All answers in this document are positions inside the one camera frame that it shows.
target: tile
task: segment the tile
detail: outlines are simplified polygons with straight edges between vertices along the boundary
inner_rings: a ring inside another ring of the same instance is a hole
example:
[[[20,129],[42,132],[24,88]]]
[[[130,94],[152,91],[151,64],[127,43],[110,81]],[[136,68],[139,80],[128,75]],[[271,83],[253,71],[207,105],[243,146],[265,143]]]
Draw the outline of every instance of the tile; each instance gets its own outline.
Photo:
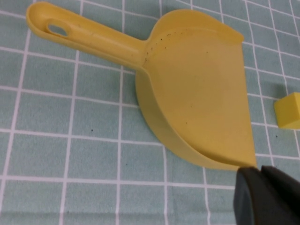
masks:
[[[254,44],[278,50],[274,30],[252,24]]]
[[[123,107],[122,140],[159,142],[148,127],[141,110],[132,107]]]
[[[166,150],[167,180],[174,183],[203,184],[203,169]]]
[[[24,50],[28,26],[26,20],[0,15],[0,46]]]
[[[264,112],[266,113],[267,124],[277,125],[276,115],[274,111],[274,103],[276,100],[273,99],[263,99]]]
[[[61,189],[61,183],[7,181],[0,224],[57,225]]]
[[[74,135],[118,138],[119,106],[76,100]]]
[[[162,146],[122,144],[121,179],[164,181]]]
[[[248,22],[233,19],[224,15],[224,23],[240,32],[244,36],[244,41],[252,43],[251,31]]]
[[[3,168],[6,159],[6,152],[8,150],[8,141],[10,133],[0,132],[0,174],[3,173]]]
[[[117,179],[118,144],[72,139],[68,177]]]
[[[164,225],[164,187],[121,185],[119,212],[122,225]]]
[[[149,15],[149,16],[159,18],[159,1],[158,0],[125,1],[125,10],[132,13]]]
[[[15,110],[17,93],[10,90],[0,90],[0,128],[10,129]]]
[[[263,96],[273,98],[283,98],[286,96],[285,79],[283,76],[259,72],[259,82]]]
[[[220,1],[219,0],[193,0],[193,5],[206,8],[212,11],[220,12]]]
[[[176,225],[207,224],[203,188],[168,187],[168,221]]]
[[[285,158],[273,158],[274,166],[293,177],[300,182],[300,164],[299,160],[285,159]]]
[[[211,224],[235,224],[233,196],[234,190],[208,189]]]
[[[157,20],[125,14],[125,33],[140,40],[148,39]]]
[[[244,66],[255,68],[253,48],[251,45],[242,44]]]
[[[250,22],[273,28],[272,17],[268,8],[248,3]]]
[[[206,168],[205,172],[207,184],[235,186],[235,171],[213,170]]]
[[[67,134],[71,99],[21,94],[16,129]]]
[[[23,55],[0,51],[0,85],[18,87]]]
[[[272,154],[291,157],[299,156],[294,131],[269,127],[268,132]]]
[[[255,152],[269,154],[268,139],[265,126],[252,125]]]
[[[23,88],[72,95],[75,64],[28,56]]]
[[[119,102],[120,72],[79,65],[76,95],[104,101]]]
[[[259,97],[248,96],[251,122],[263,123],[263,109]]]
[[[294,19],[291,15],[282,14],[279,12],[272,12],[275,29],[281,30],[291,34],[297,34],[295,29]]]
[[[280,12],[292,14],[291,5],[289,1],[271,0],[270,4],[271,4],[271,8],[273,9],[276,9]]]
[[[0,2],[0,10],[15,13],[19,15],[25,15],[28,6],[32,3],[32,0],[22,0],[22,1],[1,1]]]
[[[257,73],[252,69],[245,69],[247,93],[259,95]]]
[[[300,81],[286,78],[287,91],[289,93],[300,92]]]
[[[226,0],[221,1],[222,4],[222,12],[224,14],[232,15],[234,17],[248,20],[246,5],[244,1],[240,0]]]
[[[138,105],[135,92],[135,75],[123,75],[123,103]]]
[[[300,43],[297,37],[277,32],[280,51],[300,56]]]
[[[300,59],[294,56],[281,54],[283,69],[286,76],[300,78]]]
[[[113,184],[68,183],[64,225],[114,225],[116,193]]]
[[[278,74],[282,73],[279,54],[277,52],[256,47],[255,56],[256,56],[257,66],[259,69],[278,73]]]
[[[15,134],[8,174],[63,177],[67,138]]]

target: yellow block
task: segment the yellow block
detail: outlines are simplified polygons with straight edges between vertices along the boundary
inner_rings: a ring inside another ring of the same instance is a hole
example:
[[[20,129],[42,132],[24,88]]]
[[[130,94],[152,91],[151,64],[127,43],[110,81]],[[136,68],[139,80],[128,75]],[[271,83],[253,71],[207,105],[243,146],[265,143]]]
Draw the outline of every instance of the yellow block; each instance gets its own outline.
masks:
[[[300,93],[294,92],[274,103],[279,128],[300,129]]]

